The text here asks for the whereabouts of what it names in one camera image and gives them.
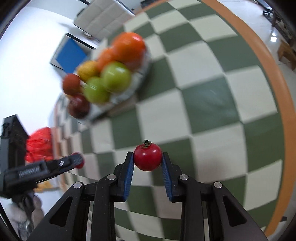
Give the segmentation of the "cherry tomato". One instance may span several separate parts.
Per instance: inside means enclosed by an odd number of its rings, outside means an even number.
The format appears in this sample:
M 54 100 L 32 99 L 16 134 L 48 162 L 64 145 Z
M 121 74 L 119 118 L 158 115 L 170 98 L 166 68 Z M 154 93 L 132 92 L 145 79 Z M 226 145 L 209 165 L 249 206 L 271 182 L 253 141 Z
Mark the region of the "cherry tomato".
M 142 171 L 153 171 L 162 162 L 162 150 L 149 140 L 144 140 L 133 152 L 134 164 Z
M 85 161 L 84 161 L 83 155 L 81 153 L 75 152 L 70 157 L 71 157 L 73 165 L 75 166 L 76 169 L 83 168 Z

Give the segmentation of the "dark red apple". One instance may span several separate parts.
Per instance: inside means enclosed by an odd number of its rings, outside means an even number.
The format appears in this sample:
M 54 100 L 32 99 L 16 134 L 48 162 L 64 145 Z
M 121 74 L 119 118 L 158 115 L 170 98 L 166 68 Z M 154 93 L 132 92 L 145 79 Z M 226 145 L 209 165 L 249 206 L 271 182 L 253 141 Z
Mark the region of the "dark red apple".
M 67 110 L 72 117 L 80 120 L 88 115 L 90 111 L 90 103 L 84 95 L 78 93 L 70 98 Z

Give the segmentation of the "brown-red round fruit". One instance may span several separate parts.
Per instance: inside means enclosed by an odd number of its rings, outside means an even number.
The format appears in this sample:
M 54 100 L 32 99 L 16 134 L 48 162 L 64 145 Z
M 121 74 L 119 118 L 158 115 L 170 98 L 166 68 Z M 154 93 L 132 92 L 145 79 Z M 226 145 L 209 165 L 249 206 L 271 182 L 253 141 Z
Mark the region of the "brown-red round fruit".
M 67 74 L 63 78 L 62 89 L 67 95 L 74 95 L 80 92 L 80 77 L 73 73 Z

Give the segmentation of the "green apple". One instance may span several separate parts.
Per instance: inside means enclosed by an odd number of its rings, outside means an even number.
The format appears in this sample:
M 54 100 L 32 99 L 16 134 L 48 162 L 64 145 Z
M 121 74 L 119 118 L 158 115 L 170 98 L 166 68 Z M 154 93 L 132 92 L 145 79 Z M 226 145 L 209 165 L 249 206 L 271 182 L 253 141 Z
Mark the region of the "green apple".
M 118 61 L 107 64 L 101 73 L 104 88 L 111 93 L 120 93 L 129 88 L 132 72 Z
M 83 94 L 93 104 L 105 104 L 110 101 L 110 93 L 104 88 L 102 78 L 97 76 L 87 80 Z

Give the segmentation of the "yellow pear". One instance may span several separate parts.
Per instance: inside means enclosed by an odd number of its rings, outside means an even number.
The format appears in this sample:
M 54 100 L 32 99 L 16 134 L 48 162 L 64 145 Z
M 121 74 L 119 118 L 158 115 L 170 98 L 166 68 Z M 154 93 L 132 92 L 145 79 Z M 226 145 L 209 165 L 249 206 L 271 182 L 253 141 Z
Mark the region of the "yellow pear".
M 99 75 L 97 62 L 91 60 L 85 61 L 76 68 L 76 72 L 80 79 L 86 82 L 89 78 Z

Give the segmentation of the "orange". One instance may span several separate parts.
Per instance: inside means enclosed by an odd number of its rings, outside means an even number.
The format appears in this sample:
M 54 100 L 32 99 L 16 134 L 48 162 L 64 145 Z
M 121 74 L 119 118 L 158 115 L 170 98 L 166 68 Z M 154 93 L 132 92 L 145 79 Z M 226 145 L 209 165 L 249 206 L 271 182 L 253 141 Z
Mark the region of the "orange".
M 114 59 L 130 69 L 137 69 L 144 58 L 146 46 L 144 39 L 134 32 L 123 32 L 115 37 L 111 43 Z
M 97 71 L 101 73 L 104 67 L 113 61 L 115 61 L 113 48 L 105 48 L 97 59 Z

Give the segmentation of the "snack box with chips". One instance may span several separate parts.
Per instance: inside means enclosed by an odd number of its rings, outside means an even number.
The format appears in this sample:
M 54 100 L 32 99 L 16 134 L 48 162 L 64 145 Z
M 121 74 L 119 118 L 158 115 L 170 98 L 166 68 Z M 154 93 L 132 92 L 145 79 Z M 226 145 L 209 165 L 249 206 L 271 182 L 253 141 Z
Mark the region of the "snack box with chips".
M 34 189 L 36 193 L 43 193 L 45 191 L 51 191 L 59 189 L 60 185 L 56 181 L 47 180 L 37 184 L 37 188 Z

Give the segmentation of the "red plastic bag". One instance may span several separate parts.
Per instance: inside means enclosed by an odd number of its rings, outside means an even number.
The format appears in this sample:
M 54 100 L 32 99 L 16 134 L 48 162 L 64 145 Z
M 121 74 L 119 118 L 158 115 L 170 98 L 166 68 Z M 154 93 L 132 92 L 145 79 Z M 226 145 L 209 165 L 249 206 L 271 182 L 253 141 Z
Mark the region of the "red plastic bag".
M 35 163 L 42 160 L 53 160 L 52 132 L 49 127 L 38 129 L 26 141 L 25 161 Z

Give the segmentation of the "grey fuzzy slippers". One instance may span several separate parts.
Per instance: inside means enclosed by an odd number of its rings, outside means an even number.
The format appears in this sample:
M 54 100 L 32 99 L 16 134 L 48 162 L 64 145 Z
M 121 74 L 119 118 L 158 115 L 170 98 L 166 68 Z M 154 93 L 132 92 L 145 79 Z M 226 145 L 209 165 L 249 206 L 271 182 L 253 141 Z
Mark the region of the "grey fuzzy slippers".
M 21 240 L 27 240 L 44 218 L 42 202 L 34 191 L 21 196 L 20 202 L 12 202 L 5 208 L 6 215 Z

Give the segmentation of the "blue folded mat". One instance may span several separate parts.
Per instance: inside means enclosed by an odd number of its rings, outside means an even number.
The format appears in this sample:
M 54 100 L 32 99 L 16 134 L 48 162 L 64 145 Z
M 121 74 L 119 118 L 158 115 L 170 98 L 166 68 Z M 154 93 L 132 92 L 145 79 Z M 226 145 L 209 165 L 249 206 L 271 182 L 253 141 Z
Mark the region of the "blue folded mat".
M 87 55 L 73 39 L 68 39 L 58 52 L 56 60 L 65 73 L 73 73 Z

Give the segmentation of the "green white checkered tablecloth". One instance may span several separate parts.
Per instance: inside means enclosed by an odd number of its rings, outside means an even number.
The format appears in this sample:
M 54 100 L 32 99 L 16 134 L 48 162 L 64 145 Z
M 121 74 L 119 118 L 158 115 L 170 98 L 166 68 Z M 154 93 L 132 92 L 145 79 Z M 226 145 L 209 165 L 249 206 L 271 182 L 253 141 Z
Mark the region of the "green white checkered tablecloth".
M 144 38 L 151 68 L 135 96 L 94 123 L 69 116 L 60 96 L 58 153 L 85 157 L 62 188 L 99 180 L 147 139 L 185 174 L 221 182 L 279 239 L 295 214 L 295 108 L 266 42 L 218 1 L 163 1 L 122 32 Z

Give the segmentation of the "oval deer-pattern plate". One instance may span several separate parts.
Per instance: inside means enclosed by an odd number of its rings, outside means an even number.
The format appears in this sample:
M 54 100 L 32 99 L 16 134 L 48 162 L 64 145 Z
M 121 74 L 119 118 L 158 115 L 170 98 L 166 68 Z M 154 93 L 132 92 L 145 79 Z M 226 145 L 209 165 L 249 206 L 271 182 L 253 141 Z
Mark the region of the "oval deer-pattern plate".
M 151 64 L 152 56 L 149 49 L 145 50 L 140 66 L 134 72 L 119 62 L 108 64 L 103 71 L 102 84 L 99 85 L 99 92 L 109 96 L 108 101 L 93 102 L 89 113 L 78 122 L 85 124 L 94 121 L 133 97 L 143 85 Z

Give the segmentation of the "white padded chair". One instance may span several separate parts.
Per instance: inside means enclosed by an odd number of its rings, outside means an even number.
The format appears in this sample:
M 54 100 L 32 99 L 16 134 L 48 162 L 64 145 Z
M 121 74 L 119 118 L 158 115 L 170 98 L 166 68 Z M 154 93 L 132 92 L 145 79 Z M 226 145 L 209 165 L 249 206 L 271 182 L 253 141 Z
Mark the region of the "white padded chair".
M 95 39 L 102 40 L 133 16 L 133 12 L 121 1 L 96 0 L 76 16 L 74 25 Z

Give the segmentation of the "small wooden stool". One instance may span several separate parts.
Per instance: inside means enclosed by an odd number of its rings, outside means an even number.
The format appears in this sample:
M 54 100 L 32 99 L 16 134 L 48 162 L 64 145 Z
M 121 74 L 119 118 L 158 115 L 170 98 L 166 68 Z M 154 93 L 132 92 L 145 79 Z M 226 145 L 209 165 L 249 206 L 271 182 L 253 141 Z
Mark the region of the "small wooden stool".
M 290 61 L 292 71 L 296 68 L 296 56 L 294 49 L 285 41 L 280 41 L 280 46 L 277 51 L 278 59 L 281 61 L 283 57 Z

